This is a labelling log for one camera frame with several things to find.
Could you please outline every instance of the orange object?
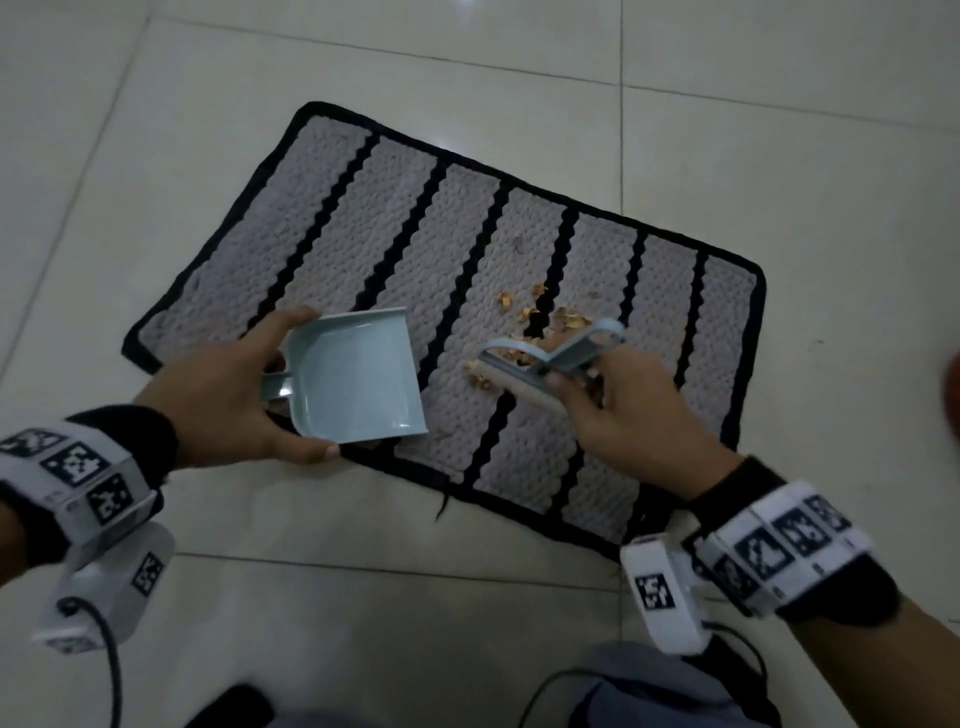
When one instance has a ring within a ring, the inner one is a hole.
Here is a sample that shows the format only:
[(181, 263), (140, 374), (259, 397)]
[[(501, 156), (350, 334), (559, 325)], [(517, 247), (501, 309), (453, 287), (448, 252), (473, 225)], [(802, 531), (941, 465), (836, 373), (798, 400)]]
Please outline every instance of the orange object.
[(953, 357), (944, 380), (944, 408), (950, 429), (960, 440), (960, 353)]

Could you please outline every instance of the fingernail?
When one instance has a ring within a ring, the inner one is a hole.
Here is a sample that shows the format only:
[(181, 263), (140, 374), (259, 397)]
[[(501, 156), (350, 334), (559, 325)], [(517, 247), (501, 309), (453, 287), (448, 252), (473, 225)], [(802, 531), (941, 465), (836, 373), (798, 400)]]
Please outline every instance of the fingernail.
[(553, 389), (559, 389), (564, 385), (564, 376), (559, 372), (547, 372), (543, 376), (543, 381), (546, 382), (546, 385), (548, 387), (552, 387)]

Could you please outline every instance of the wire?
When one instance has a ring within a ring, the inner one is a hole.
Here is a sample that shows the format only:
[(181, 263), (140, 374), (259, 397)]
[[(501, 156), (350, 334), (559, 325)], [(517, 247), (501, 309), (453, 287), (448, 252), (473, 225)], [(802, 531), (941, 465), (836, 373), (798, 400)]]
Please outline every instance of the wire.
[(562, 669), (557, 672), (554, 672), (552, 675), (546, 678), (540, 687), (534, 691), (534, 694), (531, 696), (530, 700), (527, 702), (527, 707), (523, 709), (523, 713), (520, 715), (520, 720), (516, 724), (516, 728), (523, 728), (524, 724), (527, 722), (527, 718), (530, 717), (530, 714), (533, 712), (534, 706), (537, 704), (537, 701), (540, 700), (540, 696), (543, 695), (543, 692), (549, 688), (553, 682), (561, 677), (568, 677), (576, 675), (578, 677), (597, 677), (601, 680), (609, 680), (610, 676), (605, 675), (603, 672), (597, 672), (594, 669), (588, 669), (586, 667), (571, 667), (570, 669)]
[(763, 655), (760, 654), (760, 651), (754, 646), (754, 644), (735, 629), (723, 624), (722, 622), (704, 621), (704, 627), (712, 630), (713, 632), (722, 632), (725, 635), (736, 637), (738, 640), (744, 643), (747, 646), (747, 649), (753, 652), (754, 657), (756, 657), (756, 663), (760, 668), (760, 677), (763, 679), (763, 687), (766, 689), (767, 681), (770, 678), (770, 673), (767, 671), (766, 660), (763, 659)]
[(79, 611), (84, 611), (97, 623), (100, 634), (104, 638), (107, 648), (107, 661), (110, 665), (110, 684), (112, 699), (110, 705), (110, 728), (120, 728), (120, 715), (123, 713), (123, 684), (120, 678), (120, 655), (117, 653), (117, 642), (107, 620), (95, 606), (86, 599), (78, 596), (65, 596), (57, 600), (57, 609), (65, 617), (72, 617)]

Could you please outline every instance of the hand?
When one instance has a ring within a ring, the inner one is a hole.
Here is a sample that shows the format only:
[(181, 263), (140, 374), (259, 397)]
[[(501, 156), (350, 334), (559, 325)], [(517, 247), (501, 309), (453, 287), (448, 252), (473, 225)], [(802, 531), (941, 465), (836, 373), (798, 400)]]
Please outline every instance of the hand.
[(573, 379), (551, 372), (546, 381), (564, 403), (581, 447), (614, 470), (690, 500), (742, 460), (686, 406), (655, 354), (619, 346), (594, 366), (604, 379), (603, 409)]
[(137, 395), (165, 415), (180, 440), (178, 468), (276, 458), (317, 463), (340, 454), (326, 440), (278, 427), (260, 402), (260, 375), (291, 328), (317, 318), (308, 306), (274, 311), (239, 341), (201, 349), (161, 369)]

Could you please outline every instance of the floor mat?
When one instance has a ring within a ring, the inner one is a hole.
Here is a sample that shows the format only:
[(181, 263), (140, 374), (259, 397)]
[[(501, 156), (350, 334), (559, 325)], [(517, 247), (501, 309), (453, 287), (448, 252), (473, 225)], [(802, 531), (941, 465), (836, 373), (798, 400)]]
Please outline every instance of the floor mat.
[(662, 529), (672, 499), (584, 454), (566, 419), (471, 387), (464, 361), (495, 336), (542, 335), (561, 305), (616, 318), (735, 448), (765, 292), (738, 255), (312, 103), (123, 354), (152, 373), (277, 307), (406, 306), (430, 433), (344, 455), (616, 559)]

